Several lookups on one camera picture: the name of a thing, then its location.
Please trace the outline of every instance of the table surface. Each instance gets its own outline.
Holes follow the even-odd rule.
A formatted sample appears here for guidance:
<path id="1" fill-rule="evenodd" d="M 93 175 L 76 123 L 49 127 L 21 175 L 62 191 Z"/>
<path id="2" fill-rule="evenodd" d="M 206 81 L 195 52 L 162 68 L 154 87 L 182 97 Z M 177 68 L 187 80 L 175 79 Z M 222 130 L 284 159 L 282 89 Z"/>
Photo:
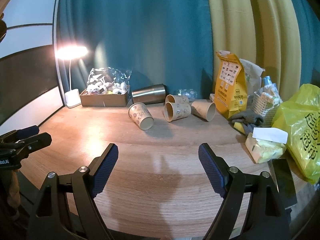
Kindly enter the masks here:
<path id="1" fill-rule="evenodd" d="M 61 109 L 40 127 L 51 134 L 52 144 L 23 160 L 21 171 L 40 188 L 50 171 L 73 173 L 115 143 L 119 159 L 104 191 L 94 199 L 107 227 L 141 236 L 204 236 L 222 198 L 198 159 L 199 145 L 207 142 L 229 166 L 245 173 L 269 171 L 268 165 L 253 162 L 246 137 L 218 112 L 211 122 L 191 115 L 168 123 L 163 104 L 147 107 L 155 122 L 146 131 L 129 118 L 125 107 Z M 298 192 L 306 182 L 287 158 Z M 249 197 L 244 194 L 235 227 L 244 222 Z M 68 200 L 76 213 L 73 197 Z"/>

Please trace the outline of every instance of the overturned paper cup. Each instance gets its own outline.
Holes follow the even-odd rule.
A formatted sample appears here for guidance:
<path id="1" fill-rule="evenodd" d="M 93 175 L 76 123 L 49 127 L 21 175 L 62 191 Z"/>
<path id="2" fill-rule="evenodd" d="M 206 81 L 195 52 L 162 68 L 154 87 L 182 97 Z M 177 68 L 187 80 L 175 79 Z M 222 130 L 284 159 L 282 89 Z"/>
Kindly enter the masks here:
<path id="1" fill-rule="evenodd" d="M 211 102 L 194 101 L 191 105 L 191 113 L 210 122 L 216 113 L 216 105 Z"/>
<path id="2" fill-rule="evenodd" d="M 164 117 L 168 122 L 188 117 L 190 114 L 189 104 L 167 102 L 164 105 Z"/>
<path id="3" fill-rule="evenodd" d="M 167 97 L 165 98 L 165 102 L 186 104 L 189 103 L 189 98 L 187 96 L 167 95 Z"/>
<path id="4" fill-rule="evenodd" d="M 144 103 L 130 106 L 128 114 L 141 130 L 148 130 L 153 126 L 153 117 Z"/>

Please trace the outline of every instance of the yellow curtain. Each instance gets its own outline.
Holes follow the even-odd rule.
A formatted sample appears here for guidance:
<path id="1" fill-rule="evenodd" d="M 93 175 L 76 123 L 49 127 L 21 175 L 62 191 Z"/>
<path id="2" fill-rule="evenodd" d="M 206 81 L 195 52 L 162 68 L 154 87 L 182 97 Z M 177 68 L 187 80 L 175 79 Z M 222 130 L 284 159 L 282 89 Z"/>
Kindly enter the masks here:
<path id="1" fill-rule="evenodd" d="M 213 48 L 236 53 L 266 71 L 283 100 L 299 89 L 301 47 L 291 0 L 209 0 Z M 213 80 L 219 59 L 214 56 Z"/>

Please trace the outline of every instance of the metal screw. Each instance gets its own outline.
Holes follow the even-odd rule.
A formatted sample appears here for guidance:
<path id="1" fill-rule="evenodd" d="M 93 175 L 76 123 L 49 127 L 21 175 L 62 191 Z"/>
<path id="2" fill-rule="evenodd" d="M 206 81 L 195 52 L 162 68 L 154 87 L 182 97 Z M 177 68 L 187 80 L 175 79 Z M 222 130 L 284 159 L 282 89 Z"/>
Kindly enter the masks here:
<path id="1" fill-rule="evenodd" d="M 82 167 L 79 168 L 79 171 L 82 172 L 82 173 L 86 172 L 87 170 L 88 170 L 87 166 L 82 166 Z"/>
<path id="2" fill-rule="evenodd" d="M 49 174 L 48 174 L 48 178 L 49 179 L 52 179 L 52 178 L 54 178 L 54 176 L 56 175 L 56 173 L 55 172 L 50 172 Z"/>
<path id="3" fill-rule="evenodd" d="M 267 171 L 263 171 L 263 172 L 262 172 L 262 176 L 265 177 L 265 178 L 269 178 L 269 177 L 270 177 L 270 174 L 269 174 L 269 172 L 267 172 Z"/>
<path id="4" fill-rule="evenodd" d="M 232 173 L 237 173 L 239 170 L 237 167 L 232 166 L 230 167 L 229 171 L 231 171 Z"/>

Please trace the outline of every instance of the silver tumbler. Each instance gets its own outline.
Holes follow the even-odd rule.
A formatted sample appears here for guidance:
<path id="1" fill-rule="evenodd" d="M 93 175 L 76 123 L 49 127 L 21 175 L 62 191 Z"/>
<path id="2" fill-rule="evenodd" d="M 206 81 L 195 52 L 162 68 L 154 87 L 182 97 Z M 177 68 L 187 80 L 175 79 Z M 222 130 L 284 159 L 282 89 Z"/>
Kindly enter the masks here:
<path id="1" fill-rule="evenodd" d="M 132 102 L 156 104 L 164 103 L 166 97 L 166 87 L 163 84 L 153 85 L 132 91 Z"/>

